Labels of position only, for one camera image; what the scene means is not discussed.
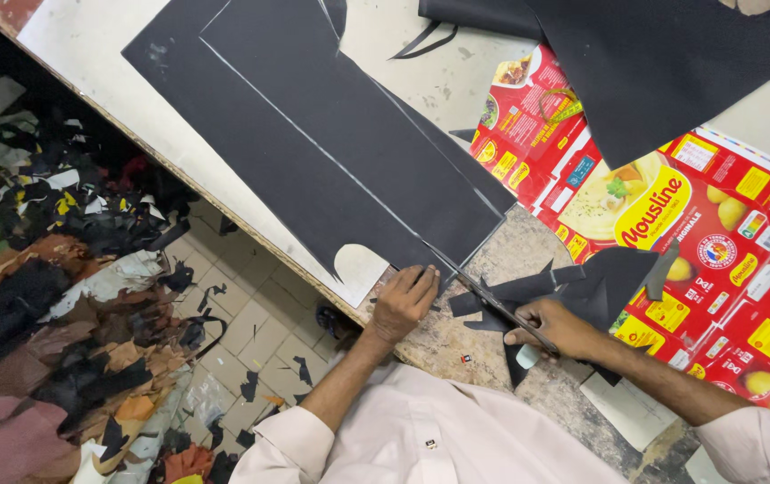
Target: shirt sleeve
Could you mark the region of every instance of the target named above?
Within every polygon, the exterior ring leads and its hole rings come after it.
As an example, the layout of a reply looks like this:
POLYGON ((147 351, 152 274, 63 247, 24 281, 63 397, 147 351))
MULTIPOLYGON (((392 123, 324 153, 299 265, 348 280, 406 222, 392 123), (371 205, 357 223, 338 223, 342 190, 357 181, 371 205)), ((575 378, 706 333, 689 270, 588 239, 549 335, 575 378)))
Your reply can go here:
POLYGON ((229 484, 315 484, 322 478, 334 432, 300 406, 253 428, 256 444, 232 471, 229 484))
POLYGON ((770 410, 748 406, 695 430, 725 479, 770 484, 770 410))

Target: yellow measuring tape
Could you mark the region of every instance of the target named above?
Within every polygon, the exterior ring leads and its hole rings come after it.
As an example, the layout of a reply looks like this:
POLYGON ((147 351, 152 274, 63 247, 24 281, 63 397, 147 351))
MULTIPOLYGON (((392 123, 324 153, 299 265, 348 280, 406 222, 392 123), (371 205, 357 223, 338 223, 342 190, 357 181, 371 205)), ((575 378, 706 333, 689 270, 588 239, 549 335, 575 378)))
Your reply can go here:
POLYGON ((569 90, 569 89, 550 89, 549 91, 546 91, 546 92, 544 92, 541 95, 541 98, 537 101, 537 103, 540 105, 540 108, 541 108, 541 118, 543 118, 543 121, 546 121, 549 124, 560 123, 563 120, 565 120, 565 119, 567 119, 567 118, 569 118, 571 116, 578 115, 579 113, 581 113, 583 111, 582 110, 582 102, 579 101, 579 98, 576 97, 576 94, 572 90, 569 90), (550 118, 543 111, 543 100, 545 100, 548 96, 555 95, 555 94, 566 95, 567 97, 570 98, 570 100, 572 101, 572 104, 570 106, 567 106, 566 108, 564 108, 564 110, 561 111, 560 113, 558 113, 557 115, 551 116, 551 118, 550 118))

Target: table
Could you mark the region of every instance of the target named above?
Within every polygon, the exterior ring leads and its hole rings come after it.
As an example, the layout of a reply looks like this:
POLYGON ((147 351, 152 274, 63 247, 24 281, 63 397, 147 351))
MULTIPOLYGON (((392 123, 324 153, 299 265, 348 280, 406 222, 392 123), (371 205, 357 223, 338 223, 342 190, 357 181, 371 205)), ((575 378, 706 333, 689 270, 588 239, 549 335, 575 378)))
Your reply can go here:
MULTIPOLYGON (((344 283, 333 281, 122 59, 121 50, 167 1, 0 0, 0 31, 346 314, 366 323, 373 309, 369 299, 392 274, 387 262, 363 247, 349 246, 336 260, 344 283)), ((534 43, 462 28, 452 42, 422 57, 388 61, 426 26, 416 11, 417 0, 349 0, 341 50, 445 131, 476 126, 498 63, 523 57, 534 43)), ((429 41, 444 37, 450 29, 439 27, 429 41)), ((720 131, 770 153, 770 83, 714 122, 720 131)), ((555 267, 572 263, 551 231, 515 207, 466 269, 496 284, 536 273, 550 259, 555 267)), ((458 283, 451 285, 437 303, 442 311, 431 313, 398 347, 400 357, 435 376, 511 391, 500 335, 468 330, 450 317, 446 299, 464 290, 458 283), (472 355, 472 364, 461 361, 465 354, 472 355)), ((678 420, 644 454, 637 452, 579 391, 590 372, 572 361, 560 366, 539 363, 516 394, 562 424, 630 481, 688 481, 683 463, 698 446, 693 431, 678 420)))

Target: cardboard box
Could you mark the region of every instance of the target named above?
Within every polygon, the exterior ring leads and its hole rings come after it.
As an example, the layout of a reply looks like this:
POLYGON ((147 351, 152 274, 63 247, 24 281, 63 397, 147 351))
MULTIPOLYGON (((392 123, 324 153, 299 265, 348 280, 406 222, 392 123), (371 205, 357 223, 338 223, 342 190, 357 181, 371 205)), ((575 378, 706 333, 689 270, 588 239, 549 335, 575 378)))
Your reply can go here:
POLYGON ((610 170, 583 115, 543 121, 541 102, 546 117, 572 106, 550 92, 568 88, 543 46, 502 63, 470 153, 577 263, 617 245, 665 253, 676 238, 663 301, 636 294, 612 333, 740 391, 740 375, 716 361, 770 369, 769 157, 698 127, 610 170))

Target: hand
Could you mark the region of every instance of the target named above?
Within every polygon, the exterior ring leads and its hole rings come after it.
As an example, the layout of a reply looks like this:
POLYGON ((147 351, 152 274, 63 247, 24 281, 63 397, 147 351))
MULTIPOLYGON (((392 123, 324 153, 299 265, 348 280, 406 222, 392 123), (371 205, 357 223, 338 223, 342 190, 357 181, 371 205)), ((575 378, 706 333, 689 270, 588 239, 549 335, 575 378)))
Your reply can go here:
MULTIPOLYGON (((562 355, 577 360, 591 360, 599 346, 612 341, 594 329, 594 326, 578 318, 561 304, 552 299, 541 299, 516 310, 516 316, 534 325, 558 347, 562 355)), ((543 348, 537 338, 522 328, 507 333, 504 343, 508 345, 532 345, 543 348)))
POLYGON ((413 265, 398 272, 379 293, 373 318, 364 332, 369 330, 388 345, 395 346, 430 312, 438 295, 440 278, 440 272, 432 265, 426 270, 413 265))

